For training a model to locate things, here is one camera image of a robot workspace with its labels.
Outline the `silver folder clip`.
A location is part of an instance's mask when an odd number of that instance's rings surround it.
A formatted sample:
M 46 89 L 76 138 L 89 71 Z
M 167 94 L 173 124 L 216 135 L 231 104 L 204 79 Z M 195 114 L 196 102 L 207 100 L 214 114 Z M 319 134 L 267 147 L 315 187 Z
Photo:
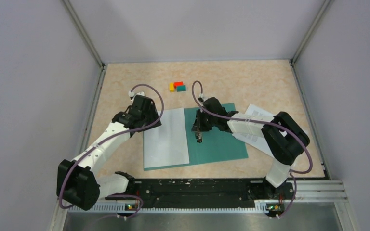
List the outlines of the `silver folder clip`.
M 203 142 L 203 138 L 202 138 L 202 133 L 201 132 L 196 132 L 195 133 L 195 138 L 196 138 L 197 143 L 202 143 Z

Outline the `green file folder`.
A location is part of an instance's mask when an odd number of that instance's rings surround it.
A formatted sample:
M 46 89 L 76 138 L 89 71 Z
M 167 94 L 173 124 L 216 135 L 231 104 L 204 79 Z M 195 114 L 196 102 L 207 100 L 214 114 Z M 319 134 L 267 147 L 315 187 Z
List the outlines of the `green file folder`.
M 248 158 L 245 143 L 235 139 L 230 133 L 220 131 L 218 128 L 204 132 L 202 134 L 203 142 L 197 143 L 195 134 L 191 131 L 196 117 L 196 111 L 197 108 L 184 108 L 190 163 L 183 166 Z

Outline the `printed white paper sheet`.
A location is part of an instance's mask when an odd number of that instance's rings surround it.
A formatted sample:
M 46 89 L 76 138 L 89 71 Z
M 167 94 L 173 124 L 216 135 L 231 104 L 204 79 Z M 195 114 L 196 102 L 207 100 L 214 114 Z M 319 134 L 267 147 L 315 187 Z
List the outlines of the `printed white paper sheet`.
M 232 133 L 248 134 L 265 140 L 254 145 L 285 165 L 292 165 L 310 143 L 306 132 L 287 112 L 276 115 L 237 113 L 227 122 Z

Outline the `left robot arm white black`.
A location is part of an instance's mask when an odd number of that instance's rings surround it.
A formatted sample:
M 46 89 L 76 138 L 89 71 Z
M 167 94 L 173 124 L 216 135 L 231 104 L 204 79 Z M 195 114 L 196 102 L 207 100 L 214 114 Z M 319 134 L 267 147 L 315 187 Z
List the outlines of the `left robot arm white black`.
M 63 160 L 57 171 L 56 195 L 59 201 L 85 211 L 99 199 L 119 194 L 124 199 L 133 197 L 133 177 L 116 172 L 110 176 L 97 177 L 105 162 L 135 133 L 161 126 L 155 102 L 137 94 L 126 111 L 112 118 L 105 131 L 83 153 L 73 160 Z

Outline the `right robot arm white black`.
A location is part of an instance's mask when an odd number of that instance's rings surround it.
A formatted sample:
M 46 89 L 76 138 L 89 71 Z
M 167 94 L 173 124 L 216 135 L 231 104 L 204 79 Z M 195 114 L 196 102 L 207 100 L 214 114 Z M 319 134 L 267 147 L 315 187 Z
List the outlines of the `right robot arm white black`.
M 274 116 L 253 116 L 238 111 L 227 111 L 215 97 L 196 98 L 199 106 L 191 128 L 196 141 L 203 141 L 202 134 L 218 128 L 232 134 L 243 133 L 263 138 L 274 161 L 263 185 L 264 194 L 277 198 L 283 191 L 282 184 L 292 172 L 291 166 L 302 153 L 308 153 L 308 135 L 286 112 Z

